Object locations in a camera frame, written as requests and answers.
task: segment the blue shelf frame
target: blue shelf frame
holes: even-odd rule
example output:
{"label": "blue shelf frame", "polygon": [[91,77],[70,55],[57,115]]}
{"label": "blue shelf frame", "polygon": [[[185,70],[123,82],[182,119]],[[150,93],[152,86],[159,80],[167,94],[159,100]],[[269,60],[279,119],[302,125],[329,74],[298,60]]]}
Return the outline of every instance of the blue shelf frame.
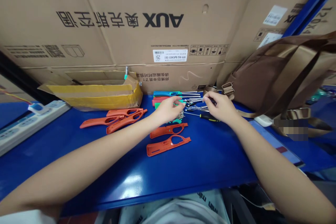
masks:
{"label": "blue shelf frame", "polygon": [[282,37],[300,35],[328,0],[308,0]]}

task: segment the screwdriver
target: screwdriver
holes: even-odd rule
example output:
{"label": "screwdriver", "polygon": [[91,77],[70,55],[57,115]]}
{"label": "screwdriver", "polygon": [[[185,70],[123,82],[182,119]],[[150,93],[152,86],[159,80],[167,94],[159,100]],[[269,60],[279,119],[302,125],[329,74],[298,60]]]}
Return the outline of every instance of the screwdriver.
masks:
{"label": "screwdriver", "polygon": [[196,115],[196,114],[191,114],[191,115],[199,116],[200,118],[207,119],[209,121],[216,121],[216,122],[219,121],[215,117],[213,117],[212,115],[207,114],[207,113],[201,113],[200,115]]}

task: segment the power strip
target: power strip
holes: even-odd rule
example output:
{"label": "power strip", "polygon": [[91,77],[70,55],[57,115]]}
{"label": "power strip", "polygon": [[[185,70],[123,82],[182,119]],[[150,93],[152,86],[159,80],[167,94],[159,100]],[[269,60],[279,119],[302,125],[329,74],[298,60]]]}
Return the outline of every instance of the power strip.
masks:
{"label": "power strip", "polygon": [[52,101],[45,107],[48,111],[44,114],[31,113],[0,131],[0,156],[70,109],[70,106],[61,100]]}

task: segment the screwdriver handle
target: screwdriver handle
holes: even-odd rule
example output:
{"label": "screwdriver handle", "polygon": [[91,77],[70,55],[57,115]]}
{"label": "screwdriver handle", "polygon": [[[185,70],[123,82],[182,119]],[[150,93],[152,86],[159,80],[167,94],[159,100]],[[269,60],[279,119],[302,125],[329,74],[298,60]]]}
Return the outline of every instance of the screwdriver handle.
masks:
{"label": "screwdriver handle", "polygon": [[220,120],[217,120],[215,117],[213,117],[212,115],[210,115],[210,114],[205,114],[205,113],[201,113],[200,115],[199,115],[199,117],[200,118],[203,118],[203,119],[207,119],[207,120],[209,120],[209,121],[215,121],[215,122],[217,122],[217,121],[220,121]]}

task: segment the white device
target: white device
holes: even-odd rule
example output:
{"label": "white device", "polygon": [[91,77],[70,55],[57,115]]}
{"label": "white device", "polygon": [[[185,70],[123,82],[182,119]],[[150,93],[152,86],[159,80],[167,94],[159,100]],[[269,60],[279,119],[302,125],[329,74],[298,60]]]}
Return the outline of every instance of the white device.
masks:
{"label": "white device", "polygon": [[258,117],[255,117],[255,120],[263,127],[268,127],[273,124],[273,120],[267,115],[260,115]]}
{"label": "white device", "polygon": [[0,156],[26,140],[69,109],[70,106],[64,101],[52,101],[48,105],[42,106],[42,109],[38,108],[40,113],[43,112],[42,114],[31,113],[0,130]]}

